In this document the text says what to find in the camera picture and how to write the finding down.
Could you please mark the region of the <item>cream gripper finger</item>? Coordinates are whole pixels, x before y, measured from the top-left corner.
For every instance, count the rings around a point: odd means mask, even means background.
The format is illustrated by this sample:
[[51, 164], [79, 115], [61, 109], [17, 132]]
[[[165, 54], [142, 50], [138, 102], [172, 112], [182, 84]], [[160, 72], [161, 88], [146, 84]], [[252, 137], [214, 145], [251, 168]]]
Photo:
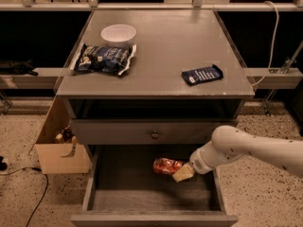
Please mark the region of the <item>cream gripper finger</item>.
[[186, 163], [183, 166], [181, 166], [180, 169], [178, 169], [173, 175], [172, 178], [177, 183], [190, 179], [195, 175], [194, 168], [191, 166], [190, 163]]

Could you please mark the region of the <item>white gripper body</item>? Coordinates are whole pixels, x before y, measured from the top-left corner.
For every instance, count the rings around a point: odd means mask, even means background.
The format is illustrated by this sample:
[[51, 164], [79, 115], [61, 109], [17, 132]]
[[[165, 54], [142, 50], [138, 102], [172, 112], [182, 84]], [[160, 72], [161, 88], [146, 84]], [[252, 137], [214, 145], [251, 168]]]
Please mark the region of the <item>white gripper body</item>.
[[211, 142], [197, 148], [189, 157], [190, 165], [198, 174], [206, 174], [226, 162], [226, 154], [215, 149]]

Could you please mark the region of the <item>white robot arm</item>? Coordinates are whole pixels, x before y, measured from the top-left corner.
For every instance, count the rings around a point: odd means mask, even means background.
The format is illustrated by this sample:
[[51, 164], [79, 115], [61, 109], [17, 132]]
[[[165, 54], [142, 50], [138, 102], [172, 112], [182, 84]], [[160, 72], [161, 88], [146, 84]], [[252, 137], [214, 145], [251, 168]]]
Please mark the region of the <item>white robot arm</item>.
[[220, 126], [211, 135], [211, 140], [197, 148], [189, 161], [173, 175], [176, 182], [206, 174], [217, 166], [252, 156], [271, 166], [303, 177], [303, 142], [255, 136], [231, 126]]

